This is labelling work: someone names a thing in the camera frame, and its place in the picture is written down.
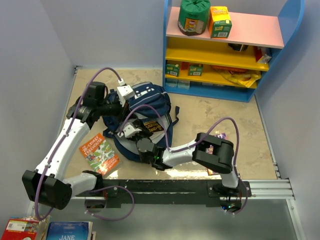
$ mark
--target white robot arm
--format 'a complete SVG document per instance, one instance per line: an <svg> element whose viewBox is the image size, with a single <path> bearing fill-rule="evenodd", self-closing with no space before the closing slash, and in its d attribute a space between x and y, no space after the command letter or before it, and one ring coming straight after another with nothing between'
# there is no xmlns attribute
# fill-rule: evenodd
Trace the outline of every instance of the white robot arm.
<svg viewBox="0 0 320 240"><path fill-rule="evenodd" d="M75 113L77 102L69 109L63 129L47 156L34 171L27 170L23 174L22 181L31 201L35 201L40 177L45 172L46 167L48 169L41 184L38 202L52 208L61 210L66 207L72 197L103 187L102 176L97 172L87 170L78 176L67 179L64 179L64 176L79 143L90 131L93 124L100 116L120 116L123 118L121 114L123 114L126 106L125 101L134 95L134 91L130 86L122 84L117 89L118 101L110 103L104 101L105 89L106 86L101 82L93 82L89 86L86 93L87 97L83 99L83 104L76 113L76 118L70 131L66 132L71 123L71 117ZM126 134L122 136L123 138L141 134L139 128L132 128L134 126L130 124L124 127L133 131L126 131ZM195 161L220 173L222 188L236 189L239 185L239 179L233 166L233 143L208 135L200 144L192 146L203 136L204 133L198 133L196 139L190 143L165 149L157 147L149 138L142 135L142 137L136 138L139 139L136 141L136 147L141 162L151 164L152 167L158 170L164 171L180 164ZM48 165L48 158L52 155L61 138L64 138L64 141L56 150L50 165ZM206 149L210 146L213 146L213 154L206 152Z"/></svg>

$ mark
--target blue book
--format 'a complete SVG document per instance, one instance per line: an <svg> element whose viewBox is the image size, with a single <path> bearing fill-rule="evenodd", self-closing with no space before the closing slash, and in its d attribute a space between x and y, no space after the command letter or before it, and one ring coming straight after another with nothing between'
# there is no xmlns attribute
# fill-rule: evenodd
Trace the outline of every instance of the blue book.
<svg viewBox="0 0 320 240"><path fill-rule="evenodd" d="M53 221L49 224L46 240L90 240L92 222Z"/></svg>

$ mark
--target beige marble floor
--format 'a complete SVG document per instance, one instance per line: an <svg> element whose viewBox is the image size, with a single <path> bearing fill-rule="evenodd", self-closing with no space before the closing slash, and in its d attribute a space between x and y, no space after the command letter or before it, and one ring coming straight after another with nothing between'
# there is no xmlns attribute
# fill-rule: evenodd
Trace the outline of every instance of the beige marble floor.
<svg viewBox="0 0 320 240"><path fill-rule="evenodd" d="M82 94L86 83L95 74L97 69L79 69L72 89L69 107ZM158 69L119 69L118 73L127 84L136 84L150 81L162 85L162 70ZM106 83L109 89L118 86L117 78L111 71L102 72L96 81ZM227 101L213 98L169 94L172 107L180 107L180 121L173 130L172 146L179 146L190 142L199 132L206 132L218 119L230 116L235 119L240 132L240 147L237 160L237 168L243 179L276 179L276 174L267 144L265 132L258 112L256 100L249 103ZM100 119L95 123L89 134L82 140L86 143L96 134L105 129ZM230 121L222 122L212 133L226 133L229 140L236 143L234 126ZM185 163L174 169L158 171L150 165L136 163L127 160L121 155L112 140L107 139L113 149L119 155L121 166L107 178L119 179L208 179L217 176L208 176L207 171L197 163ZM89 170L90 166L76 150L71 163L68 166L65 177L73 177L83 170Z"/></svg>

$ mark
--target book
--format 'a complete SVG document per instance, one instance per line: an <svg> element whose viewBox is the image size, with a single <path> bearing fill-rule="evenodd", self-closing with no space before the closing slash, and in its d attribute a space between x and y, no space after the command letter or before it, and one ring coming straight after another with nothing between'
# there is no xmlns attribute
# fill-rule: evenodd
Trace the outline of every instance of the book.
<svg viewBox="0 0 320 240"><path fill-rule="evenodd" d="M50 218L39 221L35 216L11 217L1 240L45 240Z"/></svg>
<svg viewBox="0 0 320 240"><path fill-rule="evenodd" d="M96 240L96 235L97 235L97 233L95 231L93 231L91 233L91 240Z"/></svg>
<svg viewBox="0 0 320 240"><path fill-rule="evenodd" d="M82 145L79 150L92 169L101 175L110 174L120 163L118 155L101 133Z"/></svg>
<svg viewBox="0 0 320 240"><path fill-rule="evenodd" d="M53 221L49 224L46 240L91 240L90 221Z"/></svg>
<svg viewBox="0 0 320 240"><path fill-rule="evenodd" d="M215 137L218 137L220 139L227 139L227 135L225 133L221 133L221 134L216 134L214 135ZM214 153L214 146L210 145L210 147L208 147L206 150L205 150L206 153L208 154L213 154ZM215 171L212 171L210 170L209 168L206 169L207 173L208 173L208 176L212 176L212 175L219 175L220 173L218 172L215 172Z"/></svg>

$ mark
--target black metal base plate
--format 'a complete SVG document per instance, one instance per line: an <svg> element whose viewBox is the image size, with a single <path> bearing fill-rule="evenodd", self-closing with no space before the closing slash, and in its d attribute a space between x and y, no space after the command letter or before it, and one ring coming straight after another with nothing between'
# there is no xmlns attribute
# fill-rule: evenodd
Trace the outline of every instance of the black metal base plate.
<svg viewBox="0 0 320 240"><path fill-rule="evenodd" d="M175 205L206 205L207 207L220 207L220 197L223 195L214 191L214 185L221 184L217 180L130 180L130 179L104 179L103 186L121 186L128 189L134 196L136 204L175 204ZM244 181L239 184L238 190L242 197L251 197L250 184ZM128 193L120 188L107 190L107 208L120 208L121 204L131 204ZM82 193L79 197L102 197L99 193Z"/></svg>

